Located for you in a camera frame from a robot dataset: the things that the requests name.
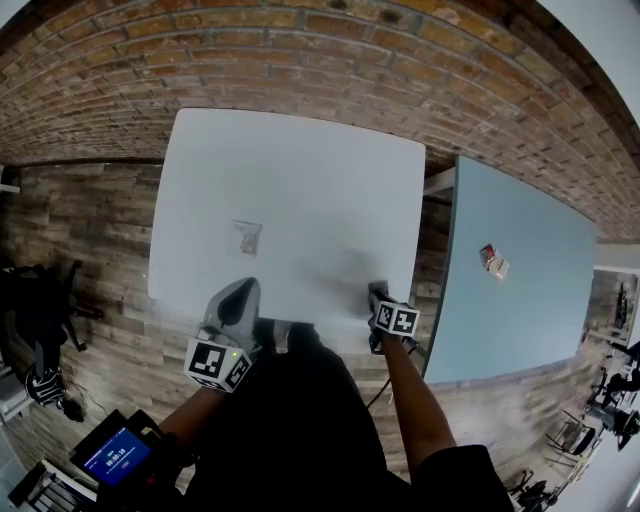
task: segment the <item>black chair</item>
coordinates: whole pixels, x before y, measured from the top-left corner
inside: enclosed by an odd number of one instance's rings
[[[563,412],[573,421],[565,421],[554,437],[545,434],[550,441],[548,446],[563,454],[580,456],[593,443],[596,437],[596,429],[586,426],[582,421],[567,411],[563,410]]]
[[[15,311],[15,329],[34,351],[36,374],[42,378],[47,369],[57,368],[60,346],[67,337],[79,352],[86,345],[78,341],[71,316],[100,319],[101,310],[91,306],[71,306],[71,288],[81,262],[74,262],[64,284],[51,269],[42,265],[21,267],[2,274],[2,309]]]
[[[27,393],[42,406],[54,403],[73,421],[83,421],[83,414],[79,404],[66,398],[60,347],[70,337],[79,352],[87,348],[78,341],[71,316],[103,316],[97,308],[69,303],[80,266],[79,261],[73,263],[63,285],[42,265],[0,272],[0,309],[15,312],[16,333],[34,353],[35,362],[26,376]]]

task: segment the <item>human arm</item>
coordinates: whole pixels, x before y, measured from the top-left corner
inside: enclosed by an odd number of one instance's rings
[[[402,442],[413,478],[427,457],[456,446],[456,442],[447,418],[409,359],[400,337],[385,333],[382,350],[389,367]]]
[[[165,434],[175,434],[178,449],[189,453],[196,439],[209,425],[211,416],[227,396],[228,393],[223,391],[200,388],[160,423],[160,430]]]

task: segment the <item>small packet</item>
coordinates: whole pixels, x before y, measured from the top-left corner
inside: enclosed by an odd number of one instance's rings
[[[491,244],[480,250],[480,258],[484,268],[498,281],[502,281],[507,277],[511,263],[496,251]]]

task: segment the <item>black device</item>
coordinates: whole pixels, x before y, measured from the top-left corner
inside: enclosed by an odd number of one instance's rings
[[[183,467],[175,436],[164,434],[141,410],[126,419],[116,409],[69,458],[99,483],[97,501],[111,510],[147,510],[157,503],[167,504],[178,492],[175,479]]]
[[[392,298],[389,295],[389,284],[387,281],[374,281],[369,283],[368,300],[369,310],[373,315],[369,320],[369,327],[371,328],[369,348],[372,354],[382,354],[383,331],[400,336],[402,342],[406,343],[412,349],[418,345],[413,338],[413,333],[415,333],[418,325],[420,312],[413,309],[406,302],[401,303]]]

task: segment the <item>office chair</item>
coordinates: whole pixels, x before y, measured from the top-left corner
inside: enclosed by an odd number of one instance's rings
[[[71,306],[71,287],[81,262],[73,263],[63,285],[51,269],[42,265],[0,272],[0,308],[15,311],[15,330],[33,350],[34,364],[26,378],[27,393],[38,404],[55,403],[67,417],[82,421],[80,406],[65,398],[60,372],[60,347],[67,337],[78,352],[86,350],[71,323],[71,316],[100,319],[101,310],[87,305]]]

